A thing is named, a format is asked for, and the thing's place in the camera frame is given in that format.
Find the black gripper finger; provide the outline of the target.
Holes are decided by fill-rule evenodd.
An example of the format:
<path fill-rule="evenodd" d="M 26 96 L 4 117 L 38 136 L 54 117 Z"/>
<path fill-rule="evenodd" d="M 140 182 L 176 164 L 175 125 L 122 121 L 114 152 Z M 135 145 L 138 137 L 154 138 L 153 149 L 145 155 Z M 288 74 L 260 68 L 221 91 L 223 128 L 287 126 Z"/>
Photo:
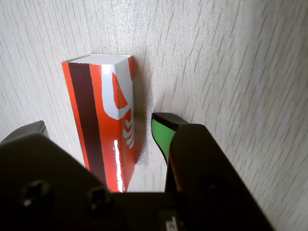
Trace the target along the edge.
<path fill-rule="evenodd" d="M 0 143 L 3 231 L 123 231 L 109 191 L 45 135 L 38 121 Z"/>
<path fill-rule="evenodd" d="M 182 220 L 190 231 L 270 231 L 272 226 L 202 124 L 154 112 L 154 141 L 167 162 L 166 190 L 184 196 Z"/>

